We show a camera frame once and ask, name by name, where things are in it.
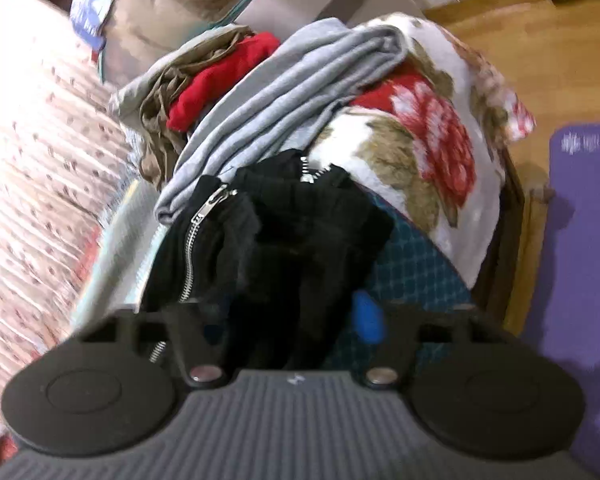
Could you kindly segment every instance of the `brown fabric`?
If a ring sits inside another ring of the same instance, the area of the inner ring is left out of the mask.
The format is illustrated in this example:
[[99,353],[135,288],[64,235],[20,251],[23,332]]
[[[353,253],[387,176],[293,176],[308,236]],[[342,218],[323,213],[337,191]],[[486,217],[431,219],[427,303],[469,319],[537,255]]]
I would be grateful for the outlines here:
[[187,139],[166,127],[171,104],[189,86],[193,76],[235,50],[235,45],[251,34],[248,27],[229,30],[203,41],[170,64],[158,77],[140,107],[145,152],[140,173],[158,190],[173,176],[173,168]]
[[129,148],[66,15],[0,0],[0,394],[64,338],[75,274]]

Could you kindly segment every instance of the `metal rivet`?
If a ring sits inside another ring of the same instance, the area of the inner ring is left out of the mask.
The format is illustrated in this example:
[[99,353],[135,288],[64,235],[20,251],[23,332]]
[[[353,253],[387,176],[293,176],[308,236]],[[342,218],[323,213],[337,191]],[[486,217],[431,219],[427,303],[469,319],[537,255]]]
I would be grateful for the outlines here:
[[189,375],[197,383],[209,383],[222,377],[222,368],[214,365],[202,365],[192,368]]
[[393,368],[371,368],[366,373],[366,380],[371,384],[386,386],[398,380],[398,372]]

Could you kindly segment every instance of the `purple mat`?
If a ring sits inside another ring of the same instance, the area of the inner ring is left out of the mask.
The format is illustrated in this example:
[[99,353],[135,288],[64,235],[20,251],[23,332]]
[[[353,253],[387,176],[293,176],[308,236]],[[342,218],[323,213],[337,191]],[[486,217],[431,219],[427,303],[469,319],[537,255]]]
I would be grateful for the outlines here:
[[600,475],[600,124],[554,134],[550,182],[556,197],[522,339],[580,382],[587,411],[571,453]]

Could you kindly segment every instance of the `pile of clothes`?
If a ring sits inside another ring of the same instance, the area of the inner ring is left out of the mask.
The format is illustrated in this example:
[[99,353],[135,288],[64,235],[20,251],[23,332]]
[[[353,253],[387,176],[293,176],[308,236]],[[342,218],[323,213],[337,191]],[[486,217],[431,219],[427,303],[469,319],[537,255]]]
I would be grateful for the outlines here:
[[[208,30],[109,110],[143,182],[96,268],[125,283],[124,303],[198,309],[227,370],[360,369],[382,302],[470,302],[500,214],[500,150],[534,127],[482,56],[400,13],[320,20],[282,44]],[[83,295],[78,325],[121,302],[103,290]]]

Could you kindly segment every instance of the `gray fabric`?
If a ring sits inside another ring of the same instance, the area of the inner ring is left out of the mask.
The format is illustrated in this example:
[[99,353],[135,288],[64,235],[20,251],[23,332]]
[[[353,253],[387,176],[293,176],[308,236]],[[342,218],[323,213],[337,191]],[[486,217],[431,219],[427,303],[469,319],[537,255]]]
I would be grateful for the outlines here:
[[298,30],[200,123],[160,194],[158,221],[173,221],[202,174],[229,181],[242,166],[306,148],[339,105],[391,72],[407,51],[390,25],[351,30],[328,18]]
[[194,390],[164,427],[128,449],[66,458],[25,447],[0,468],[0,480],[244,478],[595,480],[565,451],[501,462],[447,447],[403,396],[364,388],[348,372],[273,370]]
[[103,230],[111,225],[113,217],[115,216],[116,211],[120,208],[120,204],[122,204],[123,200],[125,199],[126,193],[130,186],[140,177],[138,173],[138,167],[131,163],[132,158],[133,153],[130,152],[127,156],[129,164],[126,165],[125,171],[120,174],[120,179],[116,183],[115,194],[109,199],[101,213],[98,215],[98,222],[102,226]]
[[193,38],[193,40],[187,41],[187,43],[178,50],[174,50],[170,54],[161,57],[144,74],[136,77],[131,83],[111,96],[109,101],[110,115],[117,118],[121,123],[124,123],[136,132],[141,132],[143,126],[140,120],[140,107],[162,72],[174,64],[190,61],[187,56],[190,56],[192,51],[198,55],[198,51],[205,43],[209,43],[210,49],[214,50],[217,46],[217,38],[225,36],[235,30],[248,29],[242,25],[231,23],[224,27],[206,30]]
[[213,103],[209,103],[208,105],[205,105],[204,108],[202,108],[200,115],[196,118],[196,121],[191,125],[189,131],[187,132],[187,140],[189,140],[193,136],[195,131],[198,129],[198,126],[200,126],[200,124],[202,123],[204,118],[209,114],[209,112],[213,110],[217,102],[218,101],[214,101]]
[[125,124],[121,124],[120,126],[125,133],[126,143],[131,147],[127,160],[133,167],[138,168],[144,154],[144,139],[142,135]]
[[142,179],[130,186],[102,234],[98,258],[72,314],[74,330],[125,303],[158,228],[152,214],[157,198],[158,192]]

